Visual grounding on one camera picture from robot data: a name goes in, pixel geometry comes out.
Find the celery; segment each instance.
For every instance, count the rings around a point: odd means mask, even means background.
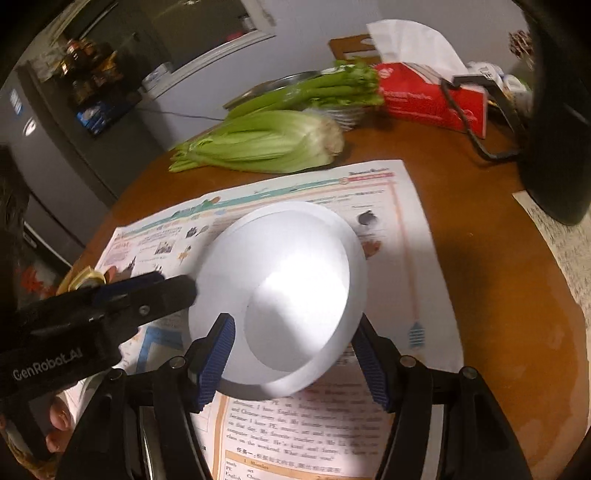
[[[180,144],[169,170],[213,165],[291,173],[331,163],[343,146],[342,133],[331,119],[294,111],[254,112]]]
[[[235,119],[252,112],[285,110],[309,105],[380,105],[377,94],[377,72],[365,63],[342,64],[335,73],[298,82],[273,92],[265,93],[232,109],[227,119]]]

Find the white tissue paper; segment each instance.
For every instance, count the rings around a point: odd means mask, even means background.
[[[380,20],[367,27],[384,63],[428,65],[448,79],[468,73],[451,44],[437,30],[409,20]]]

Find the refrigerator door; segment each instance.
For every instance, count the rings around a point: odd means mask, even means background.
[[[108,207],[52,141],[27,102],[14,72],[0,89],[0,142],[9,145],[37,203],[31,203],[27,221],[44,239],[56,242],[50,245],[62,257],[75,260],[80,248],[97,230]],[[45,229],[41,223],[37,224],[41,222],[38,220],[42,216],[41,210],[59,226],[60,233],[48,232],[50,222],[46,222]]]

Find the white wall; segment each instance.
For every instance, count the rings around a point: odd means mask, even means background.
[[[511,0],[378,0],[384,18],[414,20],[439,31],[460,58],[489,61],[510,70],[509,33],[528,30]]]
[[[222,105],[254,85],[332,65],[331,38],[367,32],[382,18],[378,0],[265,0],[275,37],[247,46],[198,70],[140,108],[224,118]],[[210,128],[210,120],[140,112],[166,149]]]

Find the wooden table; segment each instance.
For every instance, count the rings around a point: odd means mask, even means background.
[[[467,137],[374,118],[346,134],[339,163],[401,158],[417,188],[456,313],[467,365],[485,377],[535,478],[553,479],[583,439],[589,406],[584,318],[550,250],[511,194],[515,164],[483,164]],[[509,140],[491,126],[491,151]],[[73,271],[94,266],[116,226],[272,177],[213,167],[167,171],[155,160],[103,221]]]

